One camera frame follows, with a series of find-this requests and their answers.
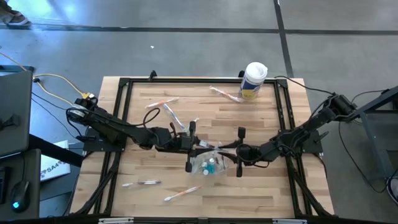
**gray floor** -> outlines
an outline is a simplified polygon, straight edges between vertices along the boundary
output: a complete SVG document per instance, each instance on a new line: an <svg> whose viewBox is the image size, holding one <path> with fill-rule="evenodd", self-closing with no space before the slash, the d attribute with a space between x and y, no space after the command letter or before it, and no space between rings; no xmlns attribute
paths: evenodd
<svg viewBox="0 0 398 224"><path fill-rule="evenodd" d="M115 27L213 27L276 29L271 0L10 0L15 9L38 24L79 24ZM398 1L393 0L280 0L286 29L398 30ZM1 51L36 73L56 73L81 90L98 94L105 75L236 76L249 62L269 67L269 76L286 75L278 34L206 34L156 32L63 32L0 30ZM308 86L345 94L348 98L398 83L397 36L288 35L295 77ZM0 64L10 64L0 58ZM46 78L44 85L69 100L78 95L60 80ZM40 88L33 91L47 96ZM325 95L308 91L314 109ZM358 105L376 97L364 95ZM63 111L43 103L66 123ZM52 121L43 124L43 120ZM388 194L374 193L356 170L338 138L337 124L323 131L333 206L344 218L398 222L398 207ZM31 133L51 142L71 136L50 115L32 105ZM363 130L342 124L342 133L360 167L374 173ZM379 189L381 183L375 183ZM60 215L55 203L42 202L41 216Z"/></svg>

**bottle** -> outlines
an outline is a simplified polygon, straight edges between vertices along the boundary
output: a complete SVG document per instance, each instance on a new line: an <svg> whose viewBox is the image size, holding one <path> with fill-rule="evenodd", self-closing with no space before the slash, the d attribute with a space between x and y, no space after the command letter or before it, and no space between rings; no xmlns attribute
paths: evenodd
<svg viewBox="0 0 398 224"><path fill-rule="evenodd" d="M261 85L264 83L268 68L259 62L252 62L246 67L239 94L245 100L253 100L257 97Z"/></svg>

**wooden table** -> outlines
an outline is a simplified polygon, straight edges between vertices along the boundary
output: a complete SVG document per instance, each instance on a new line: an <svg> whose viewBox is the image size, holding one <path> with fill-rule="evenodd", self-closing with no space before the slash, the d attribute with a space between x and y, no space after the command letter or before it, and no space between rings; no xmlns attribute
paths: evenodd
<svg viewBox="0 0 398 224"><path fill-rule="evenodd" d="M113 112L118 83L119 77L104 77L99 94L99 106L110 113ZM213 86L238 95L238 84ZM289 82L289 91L295 122L300 125L310 116L307 94L304 88L293 82ZM127 121L140 123L147 113L145 105L176 96L180 99L169 106L182 123L188 126L189 121L199 118L198 137L213 144L218 141L226 144L236 140L238 126L246 127L245 143L253 145L268 141L280 129L274 88L270 85L263 85L255 100L239 104L213 93L209 90L209 84L135 83ZM124 98L121 102L119 114L122 114ZM170 122L170 117L162 110L148 127L169 127ZM95 152L83 161L71 212L81 208L97 187L103 157L103 152ZM186 158L183 154L161 153L155 149L144 151L128 140L119 166L112 216L294 217L285 159L276 159L266 169L244 167L243 177L237 178L236 166L232 162L223 175L193 176L184 171ZM321 162L315 156L307 154L302 159L308 187L326 210L333 213ZM122 187L124 183L153 179L160 179L162 183L129 189ZM171 202L164 202L164 198L198 185L203 187ZM300 207L305 211L299 190L298 195ZM101 211L105 207L104 201L106 200L103 200Z"/></svg>

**computer monitor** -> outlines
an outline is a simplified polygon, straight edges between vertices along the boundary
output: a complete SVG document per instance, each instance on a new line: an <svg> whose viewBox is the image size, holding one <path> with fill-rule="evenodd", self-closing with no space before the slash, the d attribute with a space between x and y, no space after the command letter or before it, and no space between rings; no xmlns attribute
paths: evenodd
<svg viewBox="0 0 398 224"><path fill-rule="evenodd" d="M0 76L0 120L13 115L18 125L0 129L0 157L25 151L29 145L30 99L32 72Z"/></svg>

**white toothbrush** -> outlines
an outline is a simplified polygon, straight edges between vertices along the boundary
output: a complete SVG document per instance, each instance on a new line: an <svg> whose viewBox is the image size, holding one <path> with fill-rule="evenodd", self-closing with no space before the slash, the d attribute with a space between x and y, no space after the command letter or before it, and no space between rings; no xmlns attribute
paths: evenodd
<svg viewBox="0 0 398 224"><path fill-rule="evenodd" d="M174 197L181 196L181 195L185 195L185 194L190 193L190 192L194 192L194 191L198 190L199 188L201 188L201 186L192 187L191 189L188 189L188 190L185 190L185 191L183 191L183 192L180 192L180 193L178 193L178 194L176 194L176 195L174 195L174 196L167 197L167 198L164 199L164 201L165 201L165 202L169 202L169 201L170 201L172 198L174 198Z"/></svg>

